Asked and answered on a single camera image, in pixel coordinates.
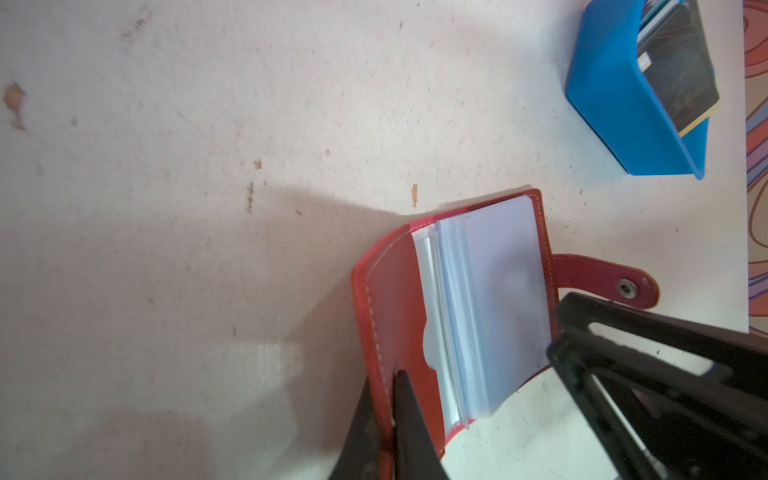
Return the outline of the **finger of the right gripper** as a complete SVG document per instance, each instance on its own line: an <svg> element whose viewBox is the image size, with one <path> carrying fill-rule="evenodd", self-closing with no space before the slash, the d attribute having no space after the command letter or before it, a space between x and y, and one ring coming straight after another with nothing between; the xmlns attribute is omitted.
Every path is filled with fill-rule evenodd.
<svg viewBox="0 0 768 480"><path fill-rule="evenodd" d="M767 342L568 294L547 356L622 479L764 479ZM712 361L694 374L619 345L593 323Z"/></svg>

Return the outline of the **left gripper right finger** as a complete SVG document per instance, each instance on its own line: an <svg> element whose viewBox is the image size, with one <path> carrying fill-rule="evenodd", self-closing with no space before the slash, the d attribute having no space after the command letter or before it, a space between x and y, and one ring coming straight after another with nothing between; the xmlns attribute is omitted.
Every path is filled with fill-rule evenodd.
<svg viewBox="0 0 768 480"><path fill-rule="evenodd" d="M394 474L398 480L448 480L408 373L394 381Z"/></svg>

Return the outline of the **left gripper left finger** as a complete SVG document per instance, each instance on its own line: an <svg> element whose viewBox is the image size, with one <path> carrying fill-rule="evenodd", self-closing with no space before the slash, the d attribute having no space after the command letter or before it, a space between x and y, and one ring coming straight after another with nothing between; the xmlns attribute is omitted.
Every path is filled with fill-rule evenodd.
<svg viewBox="0 0 768 480"><path fill-rule="evenodd" d="M329 479L391 479L393 473L393 458L383 446L370 382L366 380Z"/></svg>

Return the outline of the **red leather card holder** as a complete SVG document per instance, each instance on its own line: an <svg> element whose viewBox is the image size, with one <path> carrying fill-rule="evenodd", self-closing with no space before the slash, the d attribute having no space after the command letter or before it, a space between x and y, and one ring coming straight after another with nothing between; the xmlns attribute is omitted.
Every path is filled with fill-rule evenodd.
<svg viewBox="0 0 768 480"><path fill-rule="evenodd" d="M649 309L655 279L550 248L541 194L517 191L411 221L355 265L352 293L379 441L373 476L395 473L395 378L405 372L431 448L492 415L544 370L561 289Z"/></svg>

